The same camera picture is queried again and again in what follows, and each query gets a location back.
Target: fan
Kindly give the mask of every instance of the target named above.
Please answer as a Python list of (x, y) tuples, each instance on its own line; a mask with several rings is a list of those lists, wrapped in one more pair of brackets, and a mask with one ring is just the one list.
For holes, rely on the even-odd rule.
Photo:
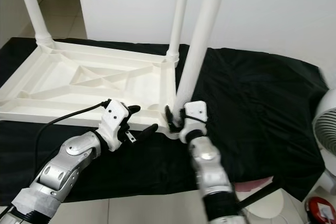
[(329, 90), (320, 101), (313, 130), (326, 167), (318, 185), (336, 195), (336, 90)]

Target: black wristband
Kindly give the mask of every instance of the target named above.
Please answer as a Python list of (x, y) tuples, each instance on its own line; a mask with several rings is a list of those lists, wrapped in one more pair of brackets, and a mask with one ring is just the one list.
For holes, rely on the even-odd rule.
[(193, 139), (204, 136), (203, 132), (201, 130), (193, 130), (190, 131), (186, 136), (185, 140), (187, 144), (189, 144)]
[(106, 153), (109, 151), (109, 145), (106, 143), (106, 141), (103, 139), (103, 137), (97, 132), (94, 131), (94, 134), (97, 136), (99, 143), (100, 143), (100, 149), (101, 153)]
[(238, 216), (236, 195), (234, 192), (219, 191), (203, 198), (208, 221), (224, 217)]
[(19, 212), (16, 207), (14, 207), (11, 210), (11, 214), (22, 219), (25, 220), (31, 224), (48, 224), (50, 222), (50, 217), (41, 214), (38, 211), (31, 211), (29, 213), (27, 213), (26, 215), (22, 214), (21, 212)]

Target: black fabric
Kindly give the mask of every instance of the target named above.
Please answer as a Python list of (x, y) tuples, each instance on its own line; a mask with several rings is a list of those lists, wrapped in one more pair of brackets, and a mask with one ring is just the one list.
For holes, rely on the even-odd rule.
[[(59, 41), (165, 55), (167, 45), (80, 39)], [(0, 85), (36, 47), (12, 38), (0, 50)], [(176, 86), (187, 45), (180, 46)], [(274, 176), (303, 200), (324, 170), (313, 136), (314, 110), (327, 91), (317, 67), (283, 56), (208, 49), (192, 100), (208, 109), (208, 135), (222, 154), (232, 182)], [(0, 205), (26, 187), (33, 171), (33, 140), (41, 124), (0, 121)], [(87, 127), (52, 125), (41, 138), (39, 160)], [(171, 194), (196, 189), (187, 146), (155, 133), (152, 138), (95, 159), (66, 201), (130, 195)]]

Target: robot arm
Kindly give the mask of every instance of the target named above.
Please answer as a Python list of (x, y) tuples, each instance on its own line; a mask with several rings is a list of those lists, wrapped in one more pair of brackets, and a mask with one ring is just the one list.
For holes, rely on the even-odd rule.
[(221, 165), (218, 149), (206, 136), (206, 104), (189, 102), (182, 113), (184, 127), (180, 140), (188, 144), (206, 215), (211, 224), (244, 224), (246, 219), (236, 207), (236, 195)]
[(79, 174), (93, 159), (100, 156), (102, 149), (113, 152), (123, 142), (129, 140), (134, 143), (158, 129), (158, 125), (153, 124), (137, 138), (128, 132), (127, 121), (139, 110), (139, 106), (126, 107), (121, 102), (112, 100), (102, 115), (99, 128), (95, 132), (66, 140), (59, 153), (44, 166), (30, 187), (19, 192), (12, 201), (13, 210), (0, 223), (49, 223), (70, 193)]

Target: black cable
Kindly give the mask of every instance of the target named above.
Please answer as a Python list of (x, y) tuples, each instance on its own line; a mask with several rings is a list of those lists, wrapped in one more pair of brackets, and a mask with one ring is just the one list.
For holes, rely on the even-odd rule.
[(2, 217), (5, 216), (5, 214), (12, 208), (12, 204), (10, 204), (8, 207), (5, 208), (5, 210), (3, 210), (0, 214), (0, 220), (2, 219)]
[[(70, 114), (67, 114), (67, 115), (64, 115), (60, 118), (57, 118), (45, 125), (43, 125), (43, 127), (38, 131), (37, 135), (36, 135), (36, 138), (35, 138), (35, 144), (34, 144), (34, 162), (33, 162), (33, 165), (34, 165), (34, 170), (33, 170), (33, 177), (32, 177), (32, 181), (35, 179), (35, 177), (37, 176), (37, 172), (38, 172), (38, 168), (37, 168), (37, 153), (38, 153), (38, 143), (40, 141), (40, 137), (42, 135), (42, 132), (47, 128), (49, 127), (50, 125), (54, 124), (54, 123), (57, 123), (59, 121), (62, 121), (64, 119), (67, 119), (67, 118), (70, 118), (72, 116), (75, 116), (75, 115), (79, 115), (79, 114), (82, 114), (82, 113), (85, 113), (85, 112), (88, 112), (88, 111), (91, 111), (91, 110), (94, 110), (96, 108), (99, 108), (100, 106), (103, 106), (103, 107), (107, 107), (108, 104), (110, 103), (110, 99), (107, 100), (107, 101), (104, 101), (104, 102), (101, 102), (101, 103), (98, 103), (92, 107), (89, 107), (89, 108), (86, 108), (86, 109), (83, 109), (83, 110), (80, 110), (80, 111), (76, 111), (74, 113), (70, 113)], [(57, 147), (56, 149), (54, 149), (52, 151), (52, 153), (54, 153), (57, 149), (59, 149), (59, 147)]]
[(184, 118), (189, 118), (189, 119), (192, 119), (192, 120), (195, 120), (195, 121), (198, 121), (198, 122), (206, 124), (206, 122), (202, 121), (201, 119), (195, 118), (193, 116), (184, 115)]

